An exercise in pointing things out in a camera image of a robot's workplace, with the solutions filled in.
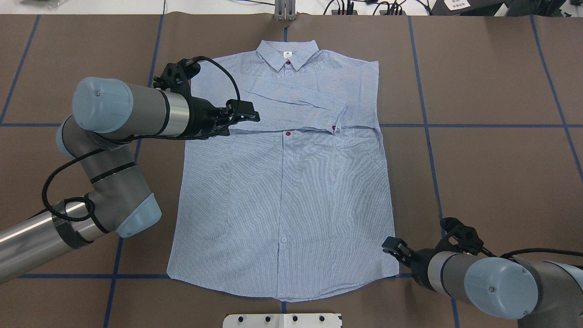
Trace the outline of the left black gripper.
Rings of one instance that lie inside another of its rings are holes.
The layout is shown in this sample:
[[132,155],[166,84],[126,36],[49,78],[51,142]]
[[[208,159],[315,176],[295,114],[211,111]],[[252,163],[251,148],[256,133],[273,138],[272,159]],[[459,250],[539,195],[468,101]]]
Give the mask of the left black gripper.
[[208,139],[217,135],[229,135],[229,127],[245,122],[259,122],[260,115],[252,102],[229,99],[223,107],[215,107],[208,100],[198,97],[187,99],[189,117],[184,130],[185,140]]

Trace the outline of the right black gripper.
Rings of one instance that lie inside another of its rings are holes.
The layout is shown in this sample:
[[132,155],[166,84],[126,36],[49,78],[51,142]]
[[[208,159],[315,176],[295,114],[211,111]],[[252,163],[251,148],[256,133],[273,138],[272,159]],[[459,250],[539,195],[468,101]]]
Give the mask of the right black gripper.
[[410,268],[411,276],[417,284],[425,288],[435,287],[430,280],[429,266],[439,249],[424,248],[414,251],[403,239],[388,236],[382,244],[382,250]]

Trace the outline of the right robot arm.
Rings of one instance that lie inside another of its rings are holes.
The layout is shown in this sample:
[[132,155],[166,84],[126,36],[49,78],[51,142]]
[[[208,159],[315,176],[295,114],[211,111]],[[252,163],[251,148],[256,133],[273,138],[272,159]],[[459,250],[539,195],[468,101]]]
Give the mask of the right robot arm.
[[577,266],[517,256],[482,258],[446,239],[436,248],[414,251],[389,236],[382,248],[410,268],[422,287],[487,315],[515,320],[519,328],[582,326],[582,270]]

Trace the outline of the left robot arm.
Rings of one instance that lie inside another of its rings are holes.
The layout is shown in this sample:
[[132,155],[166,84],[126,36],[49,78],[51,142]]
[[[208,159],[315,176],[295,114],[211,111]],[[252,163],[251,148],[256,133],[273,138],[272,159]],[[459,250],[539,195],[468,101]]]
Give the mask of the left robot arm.
[[[46,179],[44,209],[1,233],[1,282],[5,283],[111,232],[130,237],[162,218],[129,144],[141,139],[197,140],[229,135],[242,121],[260,121],[240,92],[217,108],[191,95],[191,76],[155,77],[152,87],[87,77],[73,96],[73,114],[56,133],[70,161]],[[51,204],[48,189],[67,168],[80,164],[92,190]]]

